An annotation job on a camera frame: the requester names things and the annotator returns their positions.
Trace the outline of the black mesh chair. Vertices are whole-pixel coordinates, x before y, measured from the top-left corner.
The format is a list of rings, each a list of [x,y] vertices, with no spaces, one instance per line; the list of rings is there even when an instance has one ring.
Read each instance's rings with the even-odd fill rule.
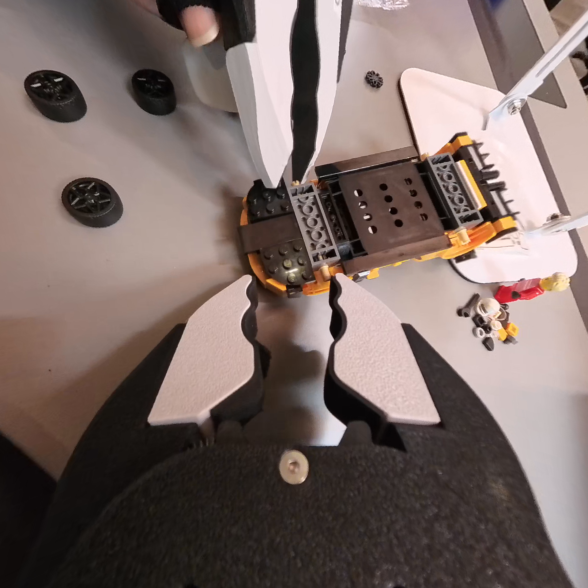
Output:
[[[15,587],[55,486],[43,468],[1,436],[1,587]]]

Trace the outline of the pile of small lego parts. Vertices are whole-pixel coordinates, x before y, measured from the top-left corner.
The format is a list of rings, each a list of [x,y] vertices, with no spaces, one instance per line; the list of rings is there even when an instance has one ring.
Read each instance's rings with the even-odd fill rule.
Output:
[[[472,322],[472,334],[493,352],[497,343],[517,345],[519,328],[510,319],[509,305],[478,293],[456,309],[456,315]]]

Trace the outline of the lego sticker sheet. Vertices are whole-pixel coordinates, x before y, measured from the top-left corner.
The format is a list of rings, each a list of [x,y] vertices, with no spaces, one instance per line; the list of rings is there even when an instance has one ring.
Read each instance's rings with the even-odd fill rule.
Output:
[[[528,257],[531,255],[525,232],[515,229],[512,232],[503,231],[476,248],[478,258],[497,256]]]

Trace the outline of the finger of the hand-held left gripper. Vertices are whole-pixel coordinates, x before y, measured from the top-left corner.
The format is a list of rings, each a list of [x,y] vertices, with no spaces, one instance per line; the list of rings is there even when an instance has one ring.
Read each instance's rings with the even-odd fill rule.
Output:
[[[233,96],[258,178],[295,179],[292,45],[300,1],[226,1],[225,51]]]
[[[334,106],[339,70],[342,1],[305,1],[300,64],[300,178],[321,150]]]

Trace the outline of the red lego piece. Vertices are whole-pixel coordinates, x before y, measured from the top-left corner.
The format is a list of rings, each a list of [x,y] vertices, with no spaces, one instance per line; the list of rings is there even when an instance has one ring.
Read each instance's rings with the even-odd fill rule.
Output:
[[[570,278],[562,272],[548,277],[521,280],[512,285],[501,285],[494,294],[498,303],[510,304],[519,300],[532,300],[546,292],[562,292],[570,286]]]

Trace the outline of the black lego wheel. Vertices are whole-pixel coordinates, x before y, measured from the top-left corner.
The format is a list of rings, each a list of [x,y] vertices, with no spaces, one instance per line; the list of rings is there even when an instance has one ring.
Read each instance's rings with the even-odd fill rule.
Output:
[[[164,73],[153,69],[137,70],[130,83],[135,101],[143,111],[156,116],[165,116],[175,111],[175,88]]]
[[[62,190],[62,204],[77,222],[90,228],[106,228],[123,215],[123,203],[117,191],[104,180],[78,178]]]
[[[52,121],[76,122],[87,112],[81,90],[71,77],[60,71],[34,71],[25,78],[24,88],[37,110]]]

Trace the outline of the black quarter-round lego plate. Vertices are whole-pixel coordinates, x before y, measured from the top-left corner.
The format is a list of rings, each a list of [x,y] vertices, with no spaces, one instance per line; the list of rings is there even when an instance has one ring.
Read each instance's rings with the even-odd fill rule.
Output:
[[[284,179],[280,180],[277,187],[266,187],[262,180],[255,180],[245,203],[249,224],[293,213]]]
[[[287,288],[315,281],[312,263],[301,238],[263,247],[259,255],[268,277]]]

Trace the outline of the person's left hand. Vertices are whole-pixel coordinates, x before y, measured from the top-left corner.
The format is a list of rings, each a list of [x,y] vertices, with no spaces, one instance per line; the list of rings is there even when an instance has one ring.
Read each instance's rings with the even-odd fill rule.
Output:
[[[195,48],[212,43],[220,34],[217,13],[206,6],[188,6],[180,13],[180,22],[187,40]]]

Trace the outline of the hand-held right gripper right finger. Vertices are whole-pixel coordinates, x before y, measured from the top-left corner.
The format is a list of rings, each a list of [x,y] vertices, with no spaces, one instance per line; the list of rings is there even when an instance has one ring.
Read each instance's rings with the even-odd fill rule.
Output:
[[[401,320],[345,275],[330,280],[332,310],[324,384],[328,411],[364,423],[374,443],[402,443],[398,425],[441,424]]]

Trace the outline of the orange lego car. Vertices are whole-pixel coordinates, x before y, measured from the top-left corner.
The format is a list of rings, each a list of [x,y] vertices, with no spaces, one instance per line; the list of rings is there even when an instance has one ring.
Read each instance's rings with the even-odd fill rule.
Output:
[[[319,166],[317,180],[286,185],[293,213],[254,224],[245,197],[239,238],[254,275],[276,295],[316,296],[329,291],[337,274],[375,279],[381,268],[450,248],[451,229],[479,228],[499,212],[513,212],[489,188],[499,177],[486,162],[489,154],[461,146],[457,156],[424,164],[413,148],[403,148]],[[315,281],[287,288],[268,277],[259,251],[299,238]]]

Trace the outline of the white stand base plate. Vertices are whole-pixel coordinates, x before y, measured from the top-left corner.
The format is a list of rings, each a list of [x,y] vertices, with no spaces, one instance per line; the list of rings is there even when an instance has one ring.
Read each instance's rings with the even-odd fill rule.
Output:
[[[562,60],[587,36],[587,12],[546,51],[507,93],[427,70],[411,68],[400,78],[416,147],[424,164],[440,163],[459,147],[481,148],[489,153],[489,180],[513,212],[499,212],[497,220],[482,221],[475,229],[451,229],[452,246],[431,254],[418,254],[417,261],[444,259],[458,264],[461,275],[473,283],[518,282],[521,278],[546,277],[577,271],[578,258],[569,236],[587,225],[587,214],[570,217],[557,207],[554,190],[540,162],[538,148],[520,114],[521,108]],[[531,255],[478,258],[476,248],[503,231],[525,232]]]

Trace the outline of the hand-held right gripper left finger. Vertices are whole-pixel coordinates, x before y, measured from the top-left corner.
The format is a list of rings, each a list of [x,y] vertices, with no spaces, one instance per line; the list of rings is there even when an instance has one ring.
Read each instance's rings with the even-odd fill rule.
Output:
[[[212,438],[224,422],[259,415],[271,353],[257,338],[251,275],[225,287],[187,320],[148,416],[150,426],[196,424]]]

